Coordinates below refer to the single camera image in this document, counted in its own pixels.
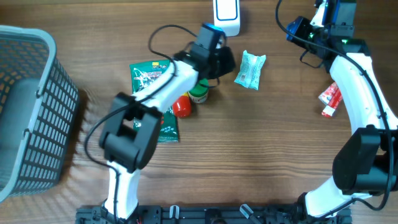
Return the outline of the mint green wipes packet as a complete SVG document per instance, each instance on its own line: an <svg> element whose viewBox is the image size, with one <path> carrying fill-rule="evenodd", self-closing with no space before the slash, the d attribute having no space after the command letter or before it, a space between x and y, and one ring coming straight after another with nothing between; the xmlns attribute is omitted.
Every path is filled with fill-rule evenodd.
<svg viewBox="0 0 398 224"><path fill-rule="evenodd" d="M244 50L240 70L234 82L245 88L258 90L261 69L266 58L266 55L257 56Z"/></svg>

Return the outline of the green lid jar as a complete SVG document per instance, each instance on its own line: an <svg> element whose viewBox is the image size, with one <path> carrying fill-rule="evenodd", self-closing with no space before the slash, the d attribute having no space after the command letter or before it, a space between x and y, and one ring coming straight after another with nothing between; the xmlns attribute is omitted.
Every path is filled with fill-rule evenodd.
<svg viewBox="0 0 398 224"><path fill-rule="evenodd" d="M188 95L194 103L204 103L208 98L208 80L200 80L193 89L188 91Z"/></svg>

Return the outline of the red chili sauce bottle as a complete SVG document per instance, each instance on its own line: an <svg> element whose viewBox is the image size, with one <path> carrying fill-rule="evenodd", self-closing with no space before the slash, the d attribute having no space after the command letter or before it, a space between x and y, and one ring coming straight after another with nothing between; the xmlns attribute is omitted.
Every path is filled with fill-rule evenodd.
<svg viewBox="0 0 398 224"><path fill-rule="evenodd" d="M187 92L177 99L177 101L172 105L172 109L174 115L178 118L184 118L191 115L192 106Z"/></svg>

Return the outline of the red Nescafe stick sachet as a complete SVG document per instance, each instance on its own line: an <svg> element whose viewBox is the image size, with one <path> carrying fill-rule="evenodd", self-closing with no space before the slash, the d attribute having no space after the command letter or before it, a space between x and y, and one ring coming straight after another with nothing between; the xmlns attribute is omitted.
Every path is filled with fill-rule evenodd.
<svg viewBox="0 0 398 224"><path fill-rule="evenodd" d="M338 105L342 101L342 99L343 99L343 97L340 92L340 89L337 89L336 93L331 97L331 100L323 109L322 115L324 117L331 118L333 116L333 114L335 113Z"/></svg>

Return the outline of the green 3M gloves packet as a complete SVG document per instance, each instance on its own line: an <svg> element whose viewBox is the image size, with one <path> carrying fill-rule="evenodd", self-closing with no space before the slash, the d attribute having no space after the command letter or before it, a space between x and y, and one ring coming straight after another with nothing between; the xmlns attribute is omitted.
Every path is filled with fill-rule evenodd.
<svg viewBox="0 0 398 224"><path fill-rule="evenodd" d="M148 87L157 77L163 74L169 67L169 60L148 61L130 64L132 92L138 92ZM160 122L160 134L158 143L178 142L177 118L172 107L164 114Z"/></svg>

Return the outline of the red tissue pack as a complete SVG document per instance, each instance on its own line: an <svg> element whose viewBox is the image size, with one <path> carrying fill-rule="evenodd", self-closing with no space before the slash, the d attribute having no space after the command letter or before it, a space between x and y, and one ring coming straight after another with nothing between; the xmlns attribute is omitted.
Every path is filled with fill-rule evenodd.
<svg viewBox="0 0 398 224"><path fill-rule="evenodd" d="M323 91L318 99L324 104L327 105L330 100L332 99L332 97L335 95L335 93L338 90L338 85L336 84L336 82L333 82L325 91Z"/></svg>

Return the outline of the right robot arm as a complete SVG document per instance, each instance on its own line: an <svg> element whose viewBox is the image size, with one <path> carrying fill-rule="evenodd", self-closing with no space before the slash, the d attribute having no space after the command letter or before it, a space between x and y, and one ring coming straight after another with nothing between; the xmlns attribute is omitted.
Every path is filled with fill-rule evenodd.
<svg viewBox="0 0 398 224"><path fill-rule="evenodd" d="M354 38L355 1L314 4L312 19L298 17L284 27L286 39L319 57L344 101L351 137L336 155L332 176L304 193L294 215L298 222L341 218L355 202L381 196L384 208L397 190L397 117L377 83L366 42Z"/></svg>

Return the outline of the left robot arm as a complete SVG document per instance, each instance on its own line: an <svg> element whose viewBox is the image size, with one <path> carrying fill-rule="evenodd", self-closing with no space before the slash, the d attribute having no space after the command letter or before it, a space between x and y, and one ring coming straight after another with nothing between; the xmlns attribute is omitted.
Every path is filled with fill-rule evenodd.
<svg viewBox="0 0 398 224"><path fill-rule="evenodd" d="M223 29L204 23L195 40L169 60L166 71L149 86L132 95L118 93L99 146L109 168L109 195L101 214L110 223L126 223L138 208L137 187L141 170L154 154L164 113L202 80L219 80L235 68L233 53Z"/></svg>

